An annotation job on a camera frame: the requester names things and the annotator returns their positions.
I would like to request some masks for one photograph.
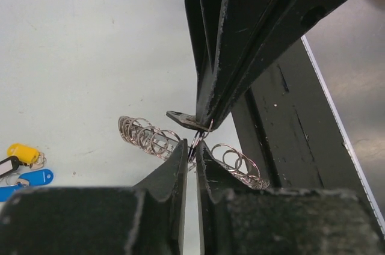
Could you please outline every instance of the hole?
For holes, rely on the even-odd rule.
[[[320,19],[326,15],[326,9],[319,5],[310,9],[301,19],[301,26],[305,28],[313,27]]]

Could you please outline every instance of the yellow key tag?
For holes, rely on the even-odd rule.
[[[8,148],[8,156],[16,156],[20,162],[31,165],[37,162],[40,152],[34,148],[21,144],[13,144]]]

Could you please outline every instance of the blue key tag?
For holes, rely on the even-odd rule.
[[[43,186],[52,182],[54,174],[51,170],[42,169],[29,173],[24,173],[16,180],[15,185],[0,187],[0,202],[7,201],[12,194],[27,186]]]
[[[30,186],[43,186],[52,182],[54,174],[51,170],[41,169],[21,174],[19,179],[27,180]]]

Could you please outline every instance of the plastic key fob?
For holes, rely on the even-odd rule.
[[[43,186],[52,182],[54,174],[51,170],[41,169],[21,174],[19,179],[27,180],[30,186]]]
[[[20,161],[16,156],[10,156],[0,162],[0,178],[14,172],[19,168]]]
[[[7,201],[12,194],[24,187],[48,185],[54,179],[54,174],[51,170],[42,169],[29,173],[24,173],[16,180],[15,185],[8,187],[0,187],[0,202]]]
[[[23,188],[22,184],[17,184],[8,187],[0,187],[0,202],[7,201],[15,191],[21,188]]]
[[[17,156],[20,162],[31,165],[37,162],[40,152],[34,148],[21,145],[21,144],[13,144],[8,148],[8,156]]]

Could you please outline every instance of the metal bar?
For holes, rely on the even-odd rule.
[[[221,216],[223,205],[217,207],[216,203],[229,188],[245,191],[249,188],[220,166],[204,141],[197,146],[197,187],[200,254],[235,254],[232,229],[227,216]]]
[[[251,83],[345,1],[185,0],[198,75],[196,122],[219,127]]]
[[[236,130],[242,134],[242,151],[250,155],[260,149],[255,141],[242,138],[263,130],[266,138],[259,142],[268,153],[264,159],[269,172],[276,174],[272,179],[276,186],[346,188],[372,208],[373,198],[366,195],[301,40],[254,82],[243,100],[247,104],[232,112]],[[244,127],[245,114],[256,121],[254,129]]]

